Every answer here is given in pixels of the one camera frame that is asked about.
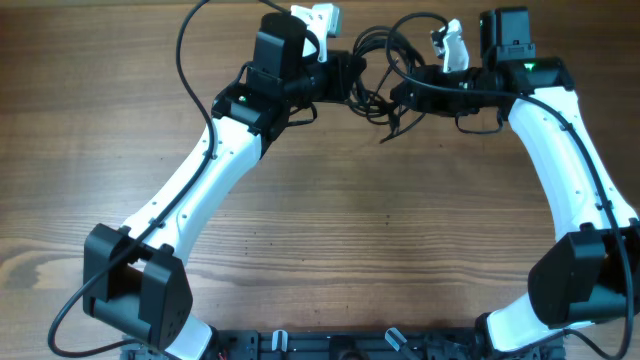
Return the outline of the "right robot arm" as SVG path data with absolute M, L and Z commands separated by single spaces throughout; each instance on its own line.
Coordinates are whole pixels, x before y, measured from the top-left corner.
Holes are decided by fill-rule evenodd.
M 497 112 L 525 146 L 543 187 L 555 242 L 532 267 L 527 290 L 482 315 L 477 350 L 485 359 L 546 351 L 588 326 L 623 321 L 617 356 L 627 354 L 639 312 L 639 218 L 608 175 L 579 109 L 564 62 L 539 57 L 528 10 L 480 16 L 482 64 L 471 67 L 460 24 L 431 35 L 435 65 L 401 72 L 393 100 L 421 115 L 459 119 Z

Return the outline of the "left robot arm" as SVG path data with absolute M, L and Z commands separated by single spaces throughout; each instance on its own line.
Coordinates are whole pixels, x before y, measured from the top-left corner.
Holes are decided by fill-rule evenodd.
M 294 125 L 297 110 L 348 98 L 366 63 L 328 49 L 341 22 L 329 3 L 263 16 L 252 59 L 205 111 L 200 141 L 180 167 L 119 228 L 100 224 L 89 233 L 84 312 L 123 332 L 134 354 L 210 354 L 215 331 L 191 312 L 190 253 L 234 185 Z

